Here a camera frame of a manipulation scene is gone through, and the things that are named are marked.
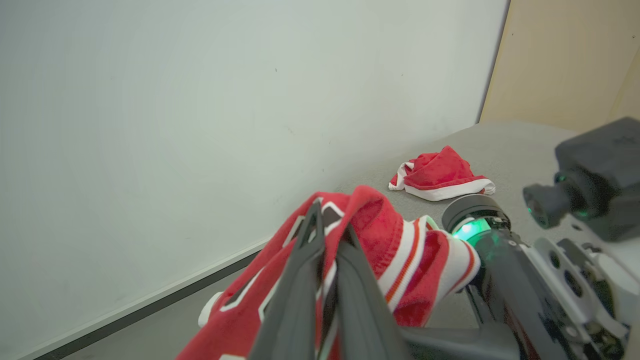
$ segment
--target red cloth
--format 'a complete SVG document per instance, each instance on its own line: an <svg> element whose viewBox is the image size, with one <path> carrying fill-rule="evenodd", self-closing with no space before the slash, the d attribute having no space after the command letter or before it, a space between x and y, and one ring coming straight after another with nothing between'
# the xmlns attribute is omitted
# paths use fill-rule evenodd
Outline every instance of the red cloth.
<svg viewBox="0 0 640 360"><path fill-rule="evenodd" d="M321 308L330 303L326 301L327 289L339 271L335 256L349 223L399 325L423 326L433 306L446 294L464 287L479 268L477 254L467 243L438 230L428 216L404 221L382 194L368 186L359 186L353 195L315 193L219 297L209 321L178 360L237 359L249 354L296 231L314 201L322 204L326 245L323 296L318 300L324 316L333 316ZM331 349L332 357L337 357L336 332L329 330L325 338L321 338L322 331L317 333L318 350Z"/></svg>
<svg viewBox="0 0 640 360"><path fill-rule="evenodd" d="M389 182L389 190L405 190L426 200L438 201L470 193L495 192L484 176L475 176L471 166L450 146L440 152L421 154L400 165Z"/></svg>

